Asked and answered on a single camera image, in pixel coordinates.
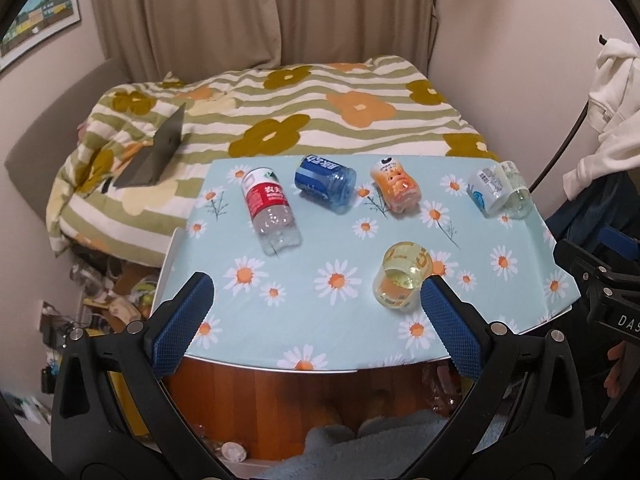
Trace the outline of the yellow transparent cup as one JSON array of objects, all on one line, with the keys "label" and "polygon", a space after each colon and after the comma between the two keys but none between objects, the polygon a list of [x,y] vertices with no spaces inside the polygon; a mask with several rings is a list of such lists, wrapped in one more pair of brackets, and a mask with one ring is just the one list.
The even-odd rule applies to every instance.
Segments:
[{"label": "yellow transparent cup", "polygon": [[393,244],[386,250],[373,281],[373,295],[383,307],[411,309],[432,271],[433,260],[426,248],[413,242]]}]

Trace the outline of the clear glass cup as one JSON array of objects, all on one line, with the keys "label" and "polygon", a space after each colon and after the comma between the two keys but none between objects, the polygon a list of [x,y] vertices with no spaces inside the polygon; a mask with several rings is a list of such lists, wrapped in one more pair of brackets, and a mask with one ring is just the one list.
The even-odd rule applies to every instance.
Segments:
[{"label": "clear glass cup", "polygon": [[505,160],[500,162],[500,167],[511,188],[504,210],[513,219],[524,219],[533,209],[533,201],[526,182],[514,162]]}]

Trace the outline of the white blue label cup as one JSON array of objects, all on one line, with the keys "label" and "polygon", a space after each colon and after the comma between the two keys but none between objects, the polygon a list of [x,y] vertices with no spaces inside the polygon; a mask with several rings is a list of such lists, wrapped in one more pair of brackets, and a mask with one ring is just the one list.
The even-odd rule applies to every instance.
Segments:
[{"label": "white blue label cup", "polygon": [[486,217],[492,217],[502,209],[509,198],[508,182],[499,165],[474,171],[466,188],[472,202]]}]

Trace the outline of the grey fleece trousers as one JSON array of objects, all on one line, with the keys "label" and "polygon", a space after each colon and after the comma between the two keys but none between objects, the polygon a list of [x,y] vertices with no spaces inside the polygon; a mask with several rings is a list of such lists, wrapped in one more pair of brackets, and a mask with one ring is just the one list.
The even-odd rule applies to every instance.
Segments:
[{"label": "grey fleece trousers", "polygon": [[391,479],[398,477],[444,429],[429,410],[378,416],[354,431],[342,424],[314,427],[302,454],[258,474],[261,479]]}]

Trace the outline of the daisy print blue tablecloth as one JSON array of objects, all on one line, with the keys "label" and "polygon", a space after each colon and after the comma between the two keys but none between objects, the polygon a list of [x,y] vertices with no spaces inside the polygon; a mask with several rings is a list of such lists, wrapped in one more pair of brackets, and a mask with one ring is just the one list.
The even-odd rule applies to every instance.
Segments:
[{"label": "daisy print blue tablecloth", "polygon": [[[426,249],[434,270],[487,321],[517,333],[566,312],[574,280],[553,260],[554,239],[540,214],[487,218],[466,181],[484,158],[404,155],[422,192],[418,208],[394,216],[370,178],[372,155],[345,155],[357,174],[352,203],[338,214],[300,194],[296,156],[213,162],[186,227],[175,232],[156,298],[173,296],[196,272],[215,300],[188,353],[193,359],[264,370],[351,372],[446,356],[418,308],[392,310],[375,299],[384,254],[400,242]],[[302,241],[267,255],[254,232],[241,180],[266,167],[280,181]]]}]

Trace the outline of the orange cartoon cut bottle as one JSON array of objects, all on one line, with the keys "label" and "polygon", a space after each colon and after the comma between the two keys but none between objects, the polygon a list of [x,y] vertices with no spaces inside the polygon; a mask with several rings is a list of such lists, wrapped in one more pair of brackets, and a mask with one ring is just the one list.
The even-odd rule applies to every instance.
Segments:
[{"label": "orange cartoon cut bottle", "polygon": [[394,214],[413,210],[422,200],[420,186],[396,158],[380,159],[371,168],[370,176]]}]

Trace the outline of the red label cut bottle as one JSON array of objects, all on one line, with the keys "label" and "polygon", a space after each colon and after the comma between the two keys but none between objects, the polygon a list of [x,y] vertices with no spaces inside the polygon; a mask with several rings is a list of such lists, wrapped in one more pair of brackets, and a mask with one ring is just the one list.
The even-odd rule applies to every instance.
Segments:
[{"label": "red label cut bottle", "polygon": [[292,208],[274,171],[250,170],[241,182],[250,222],[267,256],[276,256],[302,242]]}]

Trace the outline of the dark laptop on bed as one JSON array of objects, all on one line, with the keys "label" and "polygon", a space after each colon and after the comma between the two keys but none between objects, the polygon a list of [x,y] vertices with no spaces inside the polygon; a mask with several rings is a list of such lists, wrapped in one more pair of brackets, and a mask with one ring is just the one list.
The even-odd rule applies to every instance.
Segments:
[{"label": "dark laptop on bed", "polygon": [[144,188],[160,182],[160,177],[181,144],[185,110],[186,106],[182,104],[163,122],[155,133],[153,143],[138,151],[114,179],[115,188]]}]

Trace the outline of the white hanging hoodie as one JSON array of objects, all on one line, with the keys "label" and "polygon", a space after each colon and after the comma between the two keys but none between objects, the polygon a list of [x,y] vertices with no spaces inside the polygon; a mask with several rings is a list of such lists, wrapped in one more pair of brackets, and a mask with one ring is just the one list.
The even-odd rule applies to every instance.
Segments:
[{"label": "white hanging hoodie", "polygon": [[564,174],[568,200],[600,177],[639,167],[638,47],[620,39],[606,40],[596,61],[586,121],[598,135],[598,147]]}]

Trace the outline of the blue label cut bottle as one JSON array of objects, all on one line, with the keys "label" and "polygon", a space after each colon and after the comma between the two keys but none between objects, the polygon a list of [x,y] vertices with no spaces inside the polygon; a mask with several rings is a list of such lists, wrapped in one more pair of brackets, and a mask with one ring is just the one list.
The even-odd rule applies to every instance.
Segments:
[{"label": "blue label cut bottle", "polygon": [[337,212],[349,208],[356,181],[352,168],[315,154],[305,156],[294,174],[300,192]]}]

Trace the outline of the grey headboard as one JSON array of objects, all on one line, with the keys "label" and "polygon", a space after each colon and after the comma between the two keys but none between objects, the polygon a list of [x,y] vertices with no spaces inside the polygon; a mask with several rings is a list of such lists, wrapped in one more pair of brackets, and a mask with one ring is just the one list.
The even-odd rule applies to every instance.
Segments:
[{"label": "grey headboard", "polygon": [[56,98],[9,151],[4,168],[17,193],[39,219],[46,216],[56,173],[76,148],[77,126],[104,92],[128,81],[120,63],[109,58]]}]

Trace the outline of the floral striped quilt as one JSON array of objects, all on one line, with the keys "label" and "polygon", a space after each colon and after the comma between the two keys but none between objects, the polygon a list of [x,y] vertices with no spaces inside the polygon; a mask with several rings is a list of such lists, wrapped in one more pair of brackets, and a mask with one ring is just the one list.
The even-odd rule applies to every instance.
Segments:
[{"label": "floral striped quilt", "polygon": [[[181,141],[157,185],[115,188],[160,126],[183,114]],[[230,158],[223,186],[252,156],[431,155],[487,158],[485,139],[421,72],[397,55],[362,63],[230,70],[187,84],[174,75],[100,93],[76,148],[54,177],[46,208],[50,245],[79,244],[160,266],[193,207],[217,196],[204,180]]]}]

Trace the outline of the beige curtain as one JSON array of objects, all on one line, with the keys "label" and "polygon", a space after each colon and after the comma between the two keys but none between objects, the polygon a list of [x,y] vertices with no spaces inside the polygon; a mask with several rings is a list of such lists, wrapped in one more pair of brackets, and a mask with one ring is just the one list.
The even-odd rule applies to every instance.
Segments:
[{"label": "beige curtain", "polygon": [[104,53],[135,81],[398,55],[426,70],[435,0],[92,0]]}]

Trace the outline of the framed city picture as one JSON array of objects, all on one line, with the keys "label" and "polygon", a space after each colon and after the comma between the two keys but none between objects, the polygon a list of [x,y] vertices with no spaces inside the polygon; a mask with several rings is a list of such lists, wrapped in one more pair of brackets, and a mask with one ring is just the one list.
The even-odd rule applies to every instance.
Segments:
[{"label": "framed city picture", "polygon": [[78,0],[27,0],[1,40],[2,72],[30,50],[80,21]]}]

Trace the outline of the wooden table frame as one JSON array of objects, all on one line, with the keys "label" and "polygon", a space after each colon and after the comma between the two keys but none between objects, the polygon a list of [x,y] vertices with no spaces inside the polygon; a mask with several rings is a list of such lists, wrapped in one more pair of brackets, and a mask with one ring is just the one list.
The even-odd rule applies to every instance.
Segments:
[{"label": "wooden table frame", "polygon": [[377,408],[405,416],[449,415],[466,388],[449,361],[372,368],[346,374],[243,370],[186,358],[165,385],[196,433],[233,441],[255,460],[284,460],[326,414],[357,429]]}]

